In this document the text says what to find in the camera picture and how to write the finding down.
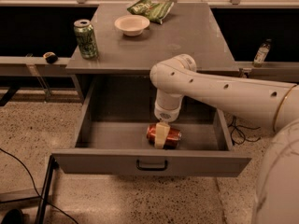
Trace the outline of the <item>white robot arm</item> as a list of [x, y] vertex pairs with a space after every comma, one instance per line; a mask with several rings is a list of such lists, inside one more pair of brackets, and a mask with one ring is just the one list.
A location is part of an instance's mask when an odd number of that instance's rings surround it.
[[164, 147], [185, 96], [273, 129], [258, 176], [251, 224], [299, 224], [299, 87], [293, 83], [200, 74], [181, 54], [149, 73], [157, 89], [154, 145]]

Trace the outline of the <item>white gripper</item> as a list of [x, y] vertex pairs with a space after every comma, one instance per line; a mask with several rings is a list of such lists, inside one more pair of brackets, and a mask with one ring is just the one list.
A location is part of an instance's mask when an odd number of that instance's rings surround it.
[[156, 124], [156, 133], [154, 146], [159, 149], [163, 149], [167, 136], [170, 132], [170, 125], [167, 122], [173, 122], [178, 118], [181, 109], [181, 104], [177, 104], [175, 108], [165, 108], [158, 103], [155, 103], [154, 115], [160, 120]]

